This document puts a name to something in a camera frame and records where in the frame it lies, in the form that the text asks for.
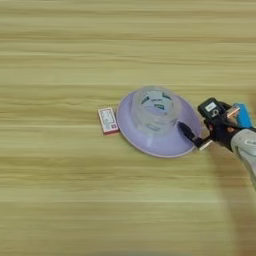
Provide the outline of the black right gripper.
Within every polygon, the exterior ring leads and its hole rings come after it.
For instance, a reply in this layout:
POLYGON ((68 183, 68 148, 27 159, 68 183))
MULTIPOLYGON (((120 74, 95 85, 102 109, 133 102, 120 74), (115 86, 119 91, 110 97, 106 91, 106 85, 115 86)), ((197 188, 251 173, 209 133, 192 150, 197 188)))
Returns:
POLYGON ((196 135, 186 123, 178 123, 178 127, 184 136, 190 140, 198 150, 204 150, 213 141, 220 146, 227 148, 229 151, 232 150, 231 140, 238 132, 241 131, 241 128, 231 125, 230 123, 237 123, 240 108, 236 105, 229 105, 225 102, 220 102, 220 104, 223 107, 221 117, 206 119, 204 124, 199 124, 198 126, 200 132, 204 129, 210 132, 210 135, 205 138, 201 138, 199 135, 196 135))

